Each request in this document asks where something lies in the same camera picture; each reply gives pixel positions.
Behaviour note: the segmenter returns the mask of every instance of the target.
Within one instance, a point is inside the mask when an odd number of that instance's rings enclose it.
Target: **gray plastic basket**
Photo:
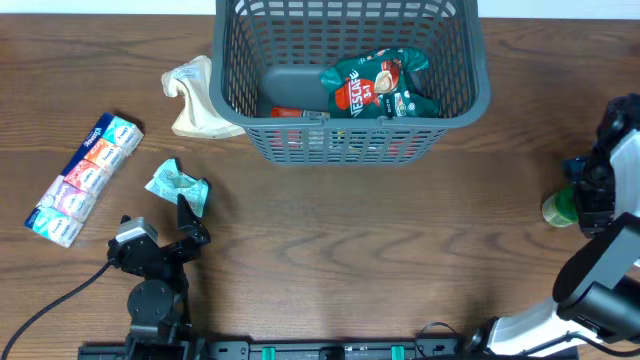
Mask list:
[[[406,164],[486,111],[490,89],[476,0],[217,0],[210,96],[279,164]],[[438,118],[272,118],[273,106],[327,111],[320,74],[386,47],[430,56],[412,74]]]

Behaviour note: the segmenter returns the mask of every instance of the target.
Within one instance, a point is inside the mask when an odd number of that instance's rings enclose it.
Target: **green coffee packet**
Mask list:
[[[437,117],[438,105],[416,93],[410,76],[428,67],[427,55],[412,48],[342,60],[320,78],[330,93],[329,113],[332,118]]]

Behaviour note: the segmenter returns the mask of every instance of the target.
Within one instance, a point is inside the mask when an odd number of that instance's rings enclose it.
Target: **green clip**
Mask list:
[[[276,348],[262,348],[262,360],[276,360]]]
[[[404,360],[404,346],[394,345],[391,347],[391,360]]]

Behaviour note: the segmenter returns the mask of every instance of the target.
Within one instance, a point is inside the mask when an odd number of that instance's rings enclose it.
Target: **wooden table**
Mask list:
[[[166,159],[213,185],[213,235],[187,268],[195,326],[254,339],[409,337],[430,321],[469,333],[551,295],[584,243],[540,215],[585,154],[607,101],[638,91],[640,23],[483,20],[493,101],[401,168],[278,167],[245,136],[175,136],[181,99],[160,75],[208,54],[213,17],[0,17],[0,344],[105,262],[122,214],[178,239],[175,206],[144,190]],[[105,111],[146,137],[71,249],[23,221]],[[120,342],[140,281],[109,270],[32,326],[13,359],[73,359]],[[583,349],[587,358],[601,355]]]

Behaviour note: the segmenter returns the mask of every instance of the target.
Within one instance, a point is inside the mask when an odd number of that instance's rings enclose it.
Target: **robotic hand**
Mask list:
[[[486,348],[496,354],[640,343],[640,284],[626,276],[640,258],[640,96],[612,100],[590,157],[566,168],[574,169],[580,228],[593,240],[560,271],[552,298],[494,323]]]

